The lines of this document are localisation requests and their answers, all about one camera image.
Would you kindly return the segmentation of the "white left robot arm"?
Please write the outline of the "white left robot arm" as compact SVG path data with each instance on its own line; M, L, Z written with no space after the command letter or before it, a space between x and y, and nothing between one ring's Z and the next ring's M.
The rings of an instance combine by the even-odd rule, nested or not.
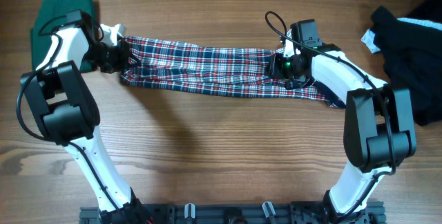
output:
M123 40L125 27L102 24L102 38L84 21L54 27L48 36L51 45L37 69L21 76L16 112L27 100L39 129L36 138L60 145L77 162L97 201L100 223L143 223L148 211L131 186L120 176L99 130L100 114L79 66L85 60L96 63L102 72L132 68L132 55Z

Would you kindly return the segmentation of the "plaid red blue shirt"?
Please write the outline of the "plaid red blue shirt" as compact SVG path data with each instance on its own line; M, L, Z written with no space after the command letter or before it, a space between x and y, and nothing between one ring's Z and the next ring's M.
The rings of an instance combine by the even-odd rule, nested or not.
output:
M319 82L297 86L271 79L266 72L275 50L215 48L182 41L125 37L141 64L121 74L130 86L224 97L293 98L345 103Z

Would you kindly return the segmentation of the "black garment pile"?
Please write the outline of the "black garment pile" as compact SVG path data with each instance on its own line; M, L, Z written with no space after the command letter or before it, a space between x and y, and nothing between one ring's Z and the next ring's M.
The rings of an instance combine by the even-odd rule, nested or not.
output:
M440 121L441 0L424 0L399 18L380 6L371 20L372 43L383 54L386 75L410 90L414 121Z

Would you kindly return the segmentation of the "white garment piece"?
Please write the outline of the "white garment piece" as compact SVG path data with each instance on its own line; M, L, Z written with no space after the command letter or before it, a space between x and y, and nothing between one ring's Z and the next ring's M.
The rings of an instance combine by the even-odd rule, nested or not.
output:
M374 38L375 33L370 29L366 30L365 34L361 37L361 41L367 46L372 54L379 53L381 51L380 48L374 44Z

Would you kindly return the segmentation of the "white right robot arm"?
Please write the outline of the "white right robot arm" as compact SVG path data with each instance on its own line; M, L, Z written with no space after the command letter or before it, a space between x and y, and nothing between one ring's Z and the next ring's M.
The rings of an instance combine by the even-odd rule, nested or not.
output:
M270 78L288 85L318 82L345 105L343 146L347 164L325 193L321 212L326 221L355 219L386 176L414 155L416 135L410 92L366 73L333 44L286 45L271 56Z

